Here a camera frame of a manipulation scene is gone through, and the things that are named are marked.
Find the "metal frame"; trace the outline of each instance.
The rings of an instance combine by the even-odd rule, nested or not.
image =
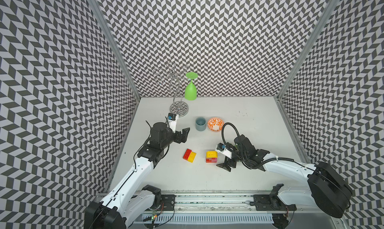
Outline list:
[[[285,111],[285,108],[281,101],[279,101],[275,97],[276,105],[280,111],[280,114],[285,122],[285,126],[287,127],[287,130],[291,136],[291,139],[293,141],[293,144],[295,145],[296,151],[299,154],[300,160],[304,163],[311,163],[310,159],[308,158],[308,155],[305,152],[304,146],[301,144],[301,140],[299,139],[299,135],[297,135],[297,132],[289,119],[288,114]]]
[[[331,219],[332,219],[333,225],[335,226],[335,229],[351,229],[351,227],[348,225],[348,222],[345,216],[343,216],[340,219],[331,217]]]
[[[303,65],[308,54],[310,53],[313,45],[315,44],[316,40],[318,39],[318,37],[320,35],[320,33],[323,31],[325,25],[327,24],[329,18],[331,17],[331,15],[332,15],[333,11],[335,10],[339,1],[340,0],[329,0],[329,2],[327,3],[323,13],[320,15],[319,21],[314,26],[313,31],[310,34],[310,37],[308,38],[307,42],[305,43],[303,50],[300,52],[299,58],[297,58],[295,64],[293,65],[291,72],[289,73],[286,81],[284,82],[283,86],[281,87],[281,90],[277,94],[278,99],[281,99],[285,95],[288,88],[292,84],[293,79],[295,78],[296,74],[299,72],[301,66]]]
[[[118,49],[118,45],[116,44],[115,39],[113,38],[112,32],[110,28],[107,25],[107,22],[101,13],[100,7],[96,0],[87,0],[89,7],[91,8],[93,15],[95,16],[96,20],[98,21],[100,25],[100,29],[105,35],[105,39],[107,40],[109,46],[112,49],[112,52],[115,54],[115,57],[118,61],[118,64],[120,65],[121,71],[125,75],[125,78],[127,79],[128,85],[131,88],[134,96],[137,98],[137,100],[140,100],[139,92],[137,91],[137,88],[135,86],[135,83],[132,80],[132,77],[129,73],[129,69],[127,67],[127,64],[124,62],[124,59],[122,57],[122,54],[120,53],[120,50]]]
[[[120,149],[119,149],[119,152],[118,152],[118,156],[116,157],[115,164],[113,165],[113,168],[112,168],[112,173],[111,173],[111,175],[108,178],[107,187],[103,190],[103,192],[107,192],[109,190],[109,187],[111,186],[113,176],[115,175],[116,169],[118,168],[118,163],[120,161],[120,157],[121,157],[121,154],[122,154],[122,149],[124,148],[125,142],[127,141],[129,130],[131,129],[132,122],[133,122],[133,119],[135,118],[136,111],[137,111],[138,107],[139,107],[139,103],[137,103],[136,108],[135,108],[135,110],[132,113],[132,118],[131,118],[131,121],[129,122],[128,129],[125,132],[124,140],[123,140],[123,142],[122,142],[122,144],[120,146]]]
[[[180,192],[180,191],[161,191],[161,194],[174,194],[175,212],[185,214],[198,213],[285,213],[286,211],[257,211],[255,206],[249,205],[253,201],[255,194],[269,194],[270,191],[207,191],[207,192]],[[99,202],[106,193],[99,193],[95,202]],[[297,205],[297,213],[323,213],[318,207]]]

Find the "red lego brick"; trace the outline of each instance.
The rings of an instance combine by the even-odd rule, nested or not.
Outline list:
[[[189,155],[191,154],[191,150],[190,149],[187,149],[187,151],[184,153],[184,156],[183,156],[183,159],[184,160],[188,160],[188,157],[189,157]]]
[[[217,158],[206,158],[205,162],[206,163],[217,163]]]

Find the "toy building block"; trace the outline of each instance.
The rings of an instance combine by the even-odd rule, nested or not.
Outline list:
[[[195,152],[191,151],[190,149],[187,149],[187,151],[185,152],[185,154],[183,156],[183,159],[187,160],[189,162],[193,162],[193,160],[195,159],[195,156],[196,156]]]
[[[217,162],[217,151],[207,151],[207,156],[205,157],[206,163],[216,163]]]

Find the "gray cup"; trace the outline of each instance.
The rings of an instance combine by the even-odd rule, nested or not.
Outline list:
[[[207,121],[203,117],[199,117],[195,122],[196,130],[203,131],[207,127]]]

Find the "orange bowl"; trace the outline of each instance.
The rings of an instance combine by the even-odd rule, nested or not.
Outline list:
[[[224,121],[219,117],[213,117],[207,122],[209,130],[219,132],[223,128]]]

